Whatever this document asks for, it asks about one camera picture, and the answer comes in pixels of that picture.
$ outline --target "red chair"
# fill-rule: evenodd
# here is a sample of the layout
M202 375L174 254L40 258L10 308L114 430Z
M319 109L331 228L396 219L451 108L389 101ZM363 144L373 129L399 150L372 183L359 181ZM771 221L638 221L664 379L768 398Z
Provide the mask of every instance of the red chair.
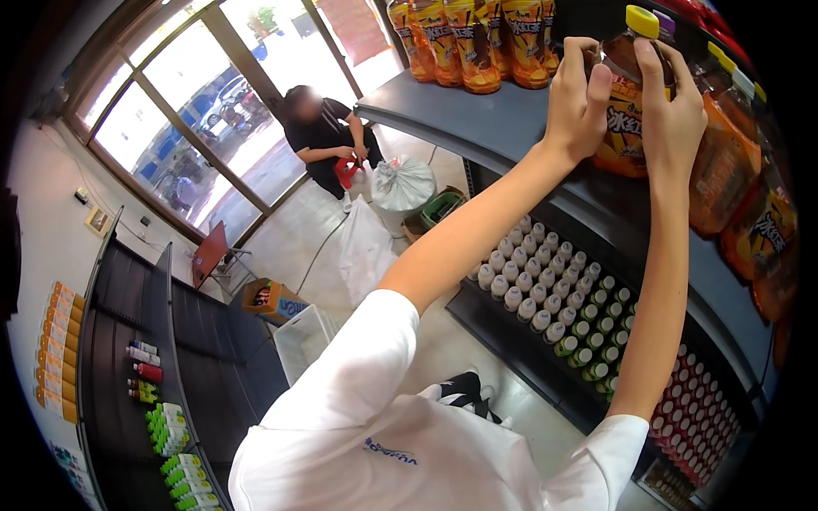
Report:
M343 186L345 190L349 190L353 187L353 176L360 169L361 168L357 166L357 160L355 158L341 158L338 160L338 163L335 164L335 175L338 176L339 181L341 181L341 186Z

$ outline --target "plastic bag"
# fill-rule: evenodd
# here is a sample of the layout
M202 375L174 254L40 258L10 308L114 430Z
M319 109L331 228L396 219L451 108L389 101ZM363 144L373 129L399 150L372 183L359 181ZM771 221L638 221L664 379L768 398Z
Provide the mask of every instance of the plastic bag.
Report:
M437 190L429 165L414 156L382 161L372 178L372 202L382 209L410 212L428 202Z
M341 235L339 269L349 289L353 307L375 290L398 256L392 251L392 235L369 204L358 196Z

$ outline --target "seated man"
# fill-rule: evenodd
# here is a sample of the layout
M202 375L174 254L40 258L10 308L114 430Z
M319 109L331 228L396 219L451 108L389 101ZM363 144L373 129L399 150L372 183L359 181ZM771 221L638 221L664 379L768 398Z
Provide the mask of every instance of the seated man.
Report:
M375 168L384 159L375 134L346 105L318 96L308 85L291 88L284 97L284 108L284 134L293 152L307 164L307 174L321 188L344 201L346 211L351 204L349 193L335 175L335 164L340 158L355 158L359 165L368 159Z

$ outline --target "person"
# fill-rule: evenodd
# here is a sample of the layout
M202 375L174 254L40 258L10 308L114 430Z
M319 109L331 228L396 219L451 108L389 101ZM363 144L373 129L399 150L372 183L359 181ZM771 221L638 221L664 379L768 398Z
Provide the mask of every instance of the person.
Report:
M298 85L284 97L284 135L293 152L307 164L307 174L336 199L351 207L349 193L335 174L339 159L367 159L372 168L384 158L371 128L365 127L340 101L320 97L312 87Z
M318 360L250 429L230 472L235 509L616 508L672 372L685 320L688 184L707 116L684 58L671 47L658 44L676 75L677 95L668 101L653 46L642 38L634 45L643 75L650 242L639 310L602 422L558 475L541 482L525 438L492 416L445 406L436 388L394 396L415 354L420 315L602 141L612 77L596 65L586 82L582 59L597 44L564 40L545 136L505 176L410 246Z

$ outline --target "store shelf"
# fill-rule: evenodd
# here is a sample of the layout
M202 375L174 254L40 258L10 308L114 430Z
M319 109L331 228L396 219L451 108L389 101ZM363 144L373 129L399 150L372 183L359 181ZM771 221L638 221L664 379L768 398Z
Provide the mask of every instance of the store shelf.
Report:
M548 99L548 89L530 91L511 82L494 94L475 96L462 88L418 83L407 71L362 98L355 112L469 160L474 193L508 172L542 138ZM615 176L583 162L541 206L603 240L626 282L640 287L649 241L646 180ZM716 244L693 231L688 312L728 360L744 391L758 385L772 328L764 324Z

